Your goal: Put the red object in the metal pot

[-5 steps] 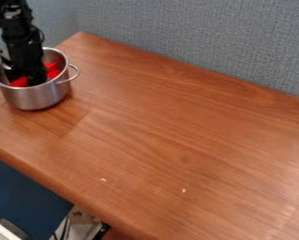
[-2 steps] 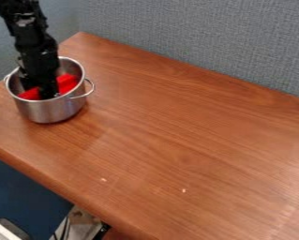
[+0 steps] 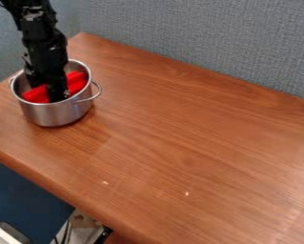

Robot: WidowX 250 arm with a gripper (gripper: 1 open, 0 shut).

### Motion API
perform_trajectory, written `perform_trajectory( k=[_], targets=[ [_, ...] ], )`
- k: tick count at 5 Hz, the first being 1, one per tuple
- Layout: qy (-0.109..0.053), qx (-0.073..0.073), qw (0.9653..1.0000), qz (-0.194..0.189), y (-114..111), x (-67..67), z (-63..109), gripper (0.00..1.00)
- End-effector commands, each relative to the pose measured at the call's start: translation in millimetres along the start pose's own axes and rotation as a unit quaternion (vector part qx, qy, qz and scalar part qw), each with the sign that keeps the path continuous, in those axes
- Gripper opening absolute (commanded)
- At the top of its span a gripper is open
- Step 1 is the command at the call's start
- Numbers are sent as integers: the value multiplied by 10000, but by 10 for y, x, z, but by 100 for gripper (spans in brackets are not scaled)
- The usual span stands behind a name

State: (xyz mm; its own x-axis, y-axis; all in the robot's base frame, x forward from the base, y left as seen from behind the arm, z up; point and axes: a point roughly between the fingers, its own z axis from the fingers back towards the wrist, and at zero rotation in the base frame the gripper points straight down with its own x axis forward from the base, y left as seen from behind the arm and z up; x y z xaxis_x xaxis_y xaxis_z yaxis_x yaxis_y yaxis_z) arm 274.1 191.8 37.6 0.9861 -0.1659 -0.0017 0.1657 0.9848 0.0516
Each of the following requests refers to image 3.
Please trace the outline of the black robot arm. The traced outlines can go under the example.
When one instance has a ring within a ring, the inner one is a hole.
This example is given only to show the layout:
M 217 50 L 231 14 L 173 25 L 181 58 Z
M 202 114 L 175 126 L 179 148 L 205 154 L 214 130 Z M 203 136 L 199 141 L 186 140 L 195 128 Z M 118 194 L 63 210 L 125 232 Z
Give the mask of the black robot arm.
M 69 39 L 57 28 L 57 11 L 50 0 L 0 0 L 22 33 L 25 71 L 33 88 L 46 85 L 47 97 L 59 102 L 70 97 L 66 65 Z

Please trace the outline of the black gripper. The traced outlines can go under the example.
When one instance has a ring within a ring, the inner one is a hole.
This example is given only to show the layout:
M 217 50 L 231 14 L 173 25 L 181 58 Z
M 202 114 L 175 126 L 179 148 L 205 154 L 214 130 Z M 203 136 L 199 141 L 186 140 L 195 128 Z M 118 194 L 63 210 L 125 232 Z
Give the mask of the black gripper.
M 47 84 L 50 102 L 59 102 L 70 97 L 69 80 L 65 66 L 69 63 L 69 40 L 54 29 L 49 35 L 38 29 L 22 31 L 22 42 L 27 49 L 23 55 L 25 72 L 31 88 Z

